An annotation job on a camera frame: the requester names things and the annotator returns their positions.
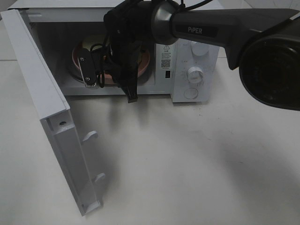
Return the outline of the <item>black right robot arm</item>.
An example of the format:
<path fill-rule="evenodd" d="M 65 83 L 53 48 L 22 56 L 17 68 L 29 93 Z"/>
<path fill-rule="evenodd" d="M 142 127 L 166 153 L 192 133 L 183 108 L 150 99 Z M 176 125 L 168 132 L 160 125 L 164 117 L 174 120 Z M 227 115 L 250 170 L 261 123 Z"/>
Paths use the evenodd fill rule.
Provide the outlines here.
<path fill-rule="evenodd" d="M 222 47 L 246 91 L 275 108 L 300 108 L 300 12 L 291 8 L 201 10 L 172 0 L 126 0 L 104 15 L 111 76 L 129 102 L 137 95 L 142 41 L 179 39 Z"/>

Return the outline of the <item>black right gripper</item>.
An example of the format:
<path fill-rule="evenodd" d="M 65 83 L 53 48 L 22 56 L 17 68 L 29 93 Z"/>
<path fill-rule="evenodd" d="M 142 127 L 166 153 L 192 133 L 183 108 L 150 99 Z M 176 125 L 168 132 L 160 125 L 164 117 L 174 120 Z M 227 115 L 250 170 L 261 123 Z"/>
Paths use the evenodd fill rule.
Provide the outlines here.
<path fill-rule="evenodd" d="M 122 88 L 128 103 L 138 100 L 138 56 L 143 41 L 152 41 L 150 33 L 152 2 L 122 2 L 104 16 L 109 36 L 104 71 Z"/>

